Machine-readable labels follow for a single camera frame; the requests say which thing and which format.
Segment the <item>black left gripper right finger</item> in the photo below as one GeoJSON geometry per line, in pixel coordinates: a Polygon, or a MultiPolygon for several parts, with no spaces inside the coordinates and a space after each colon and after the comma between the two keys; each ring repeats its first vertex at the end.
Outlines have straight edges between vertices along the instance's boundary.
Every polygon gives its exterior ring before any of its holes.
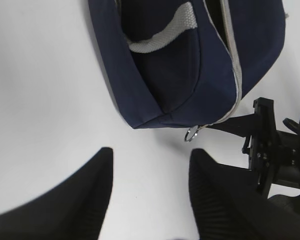
{"type": "Polygon", "coordinates": [[[193,149],[188,187],[201,240],[300,240],[300,195],[263,198],[257,176],[193,149]]]}

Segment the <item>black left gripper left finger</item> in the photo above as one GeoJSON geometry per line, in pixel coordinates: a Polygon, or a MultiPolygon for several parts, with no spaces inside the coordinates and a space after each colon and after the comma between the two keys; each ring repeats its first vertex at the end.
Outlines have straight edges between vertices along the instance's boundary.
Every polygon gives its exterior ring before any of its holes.
{"type": "Polygon", "coordinates": [[[113,188],[114,154],[101,148],[38,198],[0,214],[0,240],[97,240],[113,188]]]}

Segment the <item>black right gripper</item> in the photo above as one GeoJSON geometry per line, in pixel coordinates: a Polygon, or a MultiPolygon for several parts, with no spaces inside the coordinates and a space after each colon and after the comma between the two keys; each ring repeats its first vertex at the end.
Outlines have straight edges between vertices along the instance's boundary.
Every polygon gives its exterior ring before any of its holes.
{"type": "Polygon", "coordinates": [[[274,101],[260,97],[254,114],[231,117],[207,126],[239,137],[251,135],[248,168],[257,173],[256,191],[267,198],[272,184],[298,186],[298,136],[277,130],[274,101]]]}

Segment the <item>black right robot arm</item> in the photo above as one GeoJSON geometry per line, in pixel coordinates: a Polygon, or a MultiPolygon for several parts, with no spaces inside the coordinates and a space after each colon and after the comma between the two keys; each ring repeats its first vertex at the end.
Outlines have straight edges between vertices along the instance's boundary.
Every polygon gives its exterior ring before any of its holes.
{"type": "Polygon", "coordinates": [[[283,120],[290,132],[276,127],[274,101],[260,97],[254,113],[211,125],[245,139],[242,153],[248,155],[248,169],[257,175],[256,190],[267,197],[272,184],[300,189],[300,120],[283,120]]]}

